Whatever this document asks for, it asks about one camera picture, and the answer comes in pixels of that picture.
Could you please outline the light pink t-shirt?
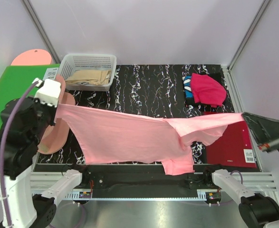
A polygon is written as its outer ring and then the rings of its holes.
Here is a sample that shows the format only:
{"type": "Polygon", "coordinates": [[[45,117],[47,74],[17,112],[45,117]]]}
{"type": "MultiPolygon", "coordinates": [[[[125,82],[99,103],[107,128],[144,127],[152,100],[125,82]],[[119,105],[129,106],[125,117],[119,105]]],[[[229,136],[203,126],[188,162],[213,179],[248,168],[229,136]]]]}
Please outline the light pink t-shirt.
{"type": "Polygon", "coordinates": [[[167,175],[194,172],[192,143],[211,145],[228,125],[243,121],[238,113],[152,118],[67,104],[56,115],[69,125],[87,165],[160,162],[167,175]]]}

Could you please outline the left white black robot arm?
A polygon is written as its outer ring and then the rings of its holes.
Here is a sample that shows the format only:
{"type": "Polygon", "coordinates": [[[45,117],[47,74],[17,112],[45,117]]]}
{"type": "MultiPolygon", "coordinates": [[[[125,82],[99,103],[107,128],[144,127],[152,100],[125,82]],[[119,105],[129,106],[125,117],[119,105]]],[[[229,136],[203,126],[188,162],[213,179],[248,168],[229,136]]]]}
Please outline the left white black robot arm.
{"type": "Polygon", "coordinates": [[[53,124],[55,107],[26,97],[8,102],[1,111],[0,202],[3,221],[0,228],[45,228],[57,206],[76,186],[85,188],[88,174],[68,170],[41,194],[32,194],[30,176],[33,157],[46,128],[53,124]]]}

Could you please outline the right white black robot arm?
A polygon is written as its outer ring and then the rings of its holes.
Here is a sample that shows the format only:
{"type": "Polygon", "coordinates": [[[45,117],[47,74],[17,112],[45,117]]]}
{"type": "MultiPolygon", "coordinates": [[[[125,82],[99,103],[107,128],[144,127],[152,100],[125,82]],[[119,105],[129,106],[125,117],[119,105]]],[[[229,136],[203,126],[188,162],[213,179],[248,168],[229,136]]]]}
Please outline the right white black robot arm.
{"type": "MultiPolygon", "coordinates": [[[[258,148],[279,152],[279,120],[244,112],[241,115],[258,148]]],[[[279,228],[279,205],[270,197],[255,193],[220,169],[203,176],[207,188],[218,186],[238,205],[239,213],[249,228],[279,228]]]]}

